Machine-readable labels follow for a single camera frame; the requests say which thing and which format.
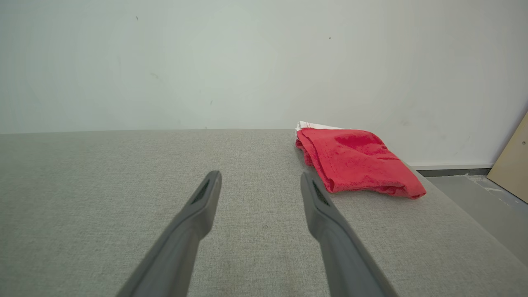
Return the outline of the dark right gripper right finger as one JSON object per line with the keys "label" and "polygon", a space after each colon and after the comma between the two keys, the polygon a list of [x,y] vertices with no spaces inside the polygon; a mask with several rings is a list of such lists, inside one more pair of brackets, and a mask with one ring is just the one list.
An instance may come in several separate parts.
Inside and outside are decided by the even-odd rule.
{"label": "dark right gripper right finger", "polygon": [[397,293],[317,176],[300,178],[307,227],[322,251],[332,297],[396,297]]}

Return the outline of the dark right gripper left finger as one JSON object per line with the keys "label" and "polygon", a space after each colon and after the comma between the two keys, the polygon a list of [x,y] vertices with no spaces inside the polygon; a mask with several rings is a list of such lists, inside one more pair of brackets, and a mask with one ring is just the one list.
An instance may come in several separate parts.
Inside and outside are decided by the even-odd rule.
{"label": "dark right gripper left finger", "polygon": [[117,293],[119,297],[186,297],[200,241],[211,231],[222,175],[204,177]]}

